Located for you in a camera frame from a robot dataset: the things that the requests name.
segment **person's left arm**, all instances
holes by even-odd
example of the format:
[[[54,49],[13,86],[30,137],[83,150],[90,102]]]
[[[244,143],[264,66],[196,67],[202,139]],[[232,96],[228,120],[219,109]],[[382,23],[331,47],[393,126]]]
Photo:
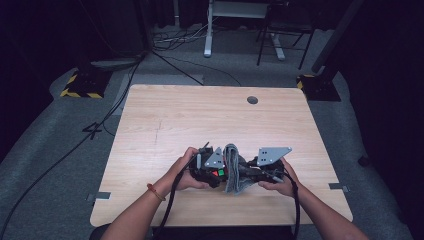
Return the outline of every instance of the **person's left arm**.
[[[153,184],[153,188],[156,189],[156,192],[160,196],[165,197],[171,192],[175,177],[194,154],[197,154],[197,150],[195,148],[188,148],[184,156],[180,157],[168,172]],[[177,190],[183,190],[189,187],[204,189],[208,188],[209,185],[196,181],[187,170],[184,172],[177,186]],[[147,190],[112,222],[103,234],[102,240],[143,239],[161,202],[162,200],[152,191]]]

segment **scratch on table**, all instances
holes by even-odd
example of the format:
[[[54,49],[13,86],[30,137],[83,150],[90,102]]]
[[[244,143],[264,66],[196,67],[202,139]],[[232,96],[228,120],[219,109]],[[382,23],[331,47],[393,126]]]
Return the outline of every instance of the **scratch on table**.
[[[159,133],[159,130],[160,130],[160,126],[161,125],[162,125],[162,120],[159,121],[159,127],[156,129],[155,145],[156,145],[156,143],[158,141],[158,133]]]

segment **folded cloth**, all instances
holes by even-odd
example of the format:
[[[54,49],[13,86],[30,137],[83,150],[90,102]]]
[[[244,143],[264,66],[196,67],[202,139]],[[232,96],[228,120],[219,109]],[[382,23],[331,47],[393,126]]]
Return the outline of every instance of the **folded cloth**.
[[[228,169],[227,186],[224,192],[234,192],[235,195],[238,195],[255,182],[248,177],[240,177],[240,171],[246,168],[244,166],[246,164],[243,164],[246,163],[246,160],[239,155],[238,149],[234,144],[230,143],[225,146],[224,156]]]

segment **forearm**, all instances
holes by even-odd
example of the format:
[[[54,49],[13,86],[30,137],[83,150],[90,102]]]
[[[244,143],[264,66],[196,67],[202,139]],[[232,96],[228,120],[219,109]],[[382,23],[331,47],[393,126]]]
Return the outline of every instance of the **forearm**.
[[[322,202],[303,185],[299,186],[299,201],[323,239],[368,239],[353,223]]]
[[[170,192],[170,184],[159,180],[154,184],[157,193],[163,197]],[[144,237],[150,227],[153,216],[162,201],[147,190],[108,227],[102,237],[105,239],[137,239]]]

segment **hand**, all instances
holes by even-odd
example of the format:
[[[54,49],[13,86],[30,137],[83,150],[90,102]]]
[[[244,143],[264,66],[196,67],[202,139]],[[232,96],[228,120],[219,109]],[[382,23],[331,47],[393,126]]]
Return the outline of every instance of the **hand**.
[[[171,166],[168,172],[159,180],[166,181],[169,184],[169,189],[174,182],[175,177],[178,173],[183,169],[183,167],[190,161],[190,159],[198,153],[198,150],[192,147],[189,147],[184,156],[178,158],[178,160]],[[191,175],[189,170],[185,170],[183,177],[178,183],[177,190],[184,190],[186,188],[197,188],[197,189],[205,189],[209,188],[209,184],[205,182],[196,181]]]
[[[284,159],[283,157],[280,158],[280,160],[284,164],[284,168],[287,170],[289,175],[293,178],[293,180],[296,182],[297,186],[300,187],[299,179],[297,178],[296,173],[294,172],[291,165]],[[293,186],[291,184],[291,181],[288,177],[284,176],[283,183],[270,183],[270,182],[264,182],[261,181],[258,183],[259,186],[265,188],[266,190],[277,190],[280,194],[283,194],[285,196],[293,197]]]

